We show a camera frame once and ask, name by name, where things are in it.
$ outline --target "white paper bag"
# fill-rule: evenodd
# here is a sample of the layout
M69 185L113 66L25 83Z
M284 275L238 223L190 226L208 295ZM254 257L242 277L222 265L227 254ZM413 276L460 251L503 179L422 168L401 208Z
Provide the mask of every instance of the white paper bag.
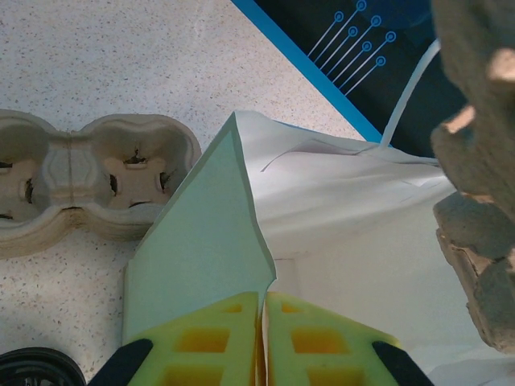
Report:
M437 384L495 378L463 378L462 360L506 357L481 341L436 239L432 207L455 191L437 162L258 113L236 117L276 264L271 289L395 335ZM508 362L484 366L503 376Z

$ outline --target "cardboard egg tray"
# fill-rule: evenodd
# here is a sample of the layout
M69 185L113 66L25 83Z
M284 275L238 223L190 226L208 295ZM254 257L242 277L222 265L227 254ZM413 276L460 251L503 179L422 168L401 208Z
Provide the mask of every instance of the cardboard egg tray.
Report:
M0 110L0 258L78 227L142 238L199 157L193 132L169 117L110 115L67 133Z
M490 347L515 353L515 224L495 205L454 193L435 205L438 241Z

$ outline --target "blue circle icon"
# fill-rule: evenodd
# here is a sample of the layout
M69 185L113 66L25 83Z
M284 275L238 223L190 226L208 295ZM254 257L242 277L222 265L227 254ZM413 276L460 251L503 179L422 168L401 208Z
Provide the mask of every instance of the blue circle icon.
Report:
M389 30L405 30L431 23L431 0L351 0L361 16L371 20L380 14L381 26Z
M360 0L356 3L356 9L360 12L367 9L367 2L365 0Z
M361 49L365 52L368 52L372 49L372 44L370 42L363 42Z
M386 58L384 56L378 56L376 59L376 65L378 67L383 67L386 64Z
M379 16L378 14L376 14L370 19L370 25L372 27L379 27L381 25L381 22L381 16Z
M335 12L335 22L339 23L344 20L344 13L341 10L338 10Z
M352 26L348 29L348 35L353 38L354 36L356 36L358 33L358 30L356 27Z
M388 43L394 42L396 38L397 38L397 34L395 32L393 32L393 31L386 32L385 40Z

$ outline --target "light green paper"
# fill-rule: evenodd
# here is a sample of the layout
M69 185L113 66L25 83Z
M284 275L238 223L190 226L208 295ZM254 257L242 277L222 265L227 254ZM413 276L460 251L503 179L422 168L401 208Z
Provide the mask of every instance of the light green paper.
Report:
M275 278L233 114L127 266L123 342L241 292L262 304Z

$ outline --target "speckled countertop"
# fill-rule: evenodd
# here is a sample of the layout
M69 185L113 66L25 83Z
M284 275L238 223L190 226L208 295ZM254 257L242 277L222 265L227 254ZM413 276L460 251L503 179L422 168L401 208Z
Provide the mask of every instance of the speckled countertop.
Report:
M62 130L159 113L205 149L233 110L253 109L360 138L229 0L4 2L0 68L0 108ZM122 270L136 245L77 231L0 260L0 351L53 347L91 378L120 344Z

